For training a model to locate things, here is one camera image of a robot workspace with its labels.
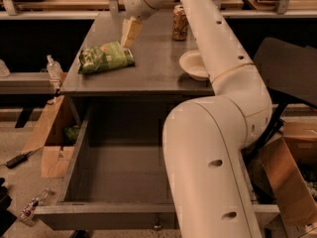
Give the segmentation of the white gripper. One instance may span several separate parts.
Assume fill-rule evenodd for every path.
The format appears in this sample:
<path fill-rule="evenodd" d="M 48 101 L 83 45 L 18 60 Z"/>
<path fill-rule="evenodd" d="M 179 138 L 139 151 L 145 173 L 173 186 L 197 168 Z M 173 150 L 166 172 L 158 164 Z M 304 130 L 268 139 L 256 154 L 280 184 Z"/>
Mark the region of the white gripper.
<path fill-rule="evenodd" d="M 122 26 L 121 46 L 129 48 L 141 32 L 143 22 L 154 14 L 167 0 L 124 0 L 125 10 L 130 19 Z"/>

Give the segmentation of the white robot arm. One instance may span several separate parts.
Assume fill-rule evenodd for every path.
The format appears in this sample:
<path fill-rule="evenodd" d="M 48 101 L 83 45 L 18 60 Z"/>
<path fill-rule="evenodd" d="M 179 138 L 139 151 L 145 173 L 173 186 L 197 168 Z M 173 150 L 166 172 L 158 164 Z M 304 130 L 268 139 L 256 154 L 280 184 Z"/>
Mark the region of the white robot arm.
<path fill-rule="evenodd" d="M 146 20 L 166 0 L 123 0 Z M 240 152 L 272 112 L 264 82 L 212 0 L 180 0 L 209 74 L 213 95 L 168 114 L 163 156 L 182 238 L 262 238 Z"/>

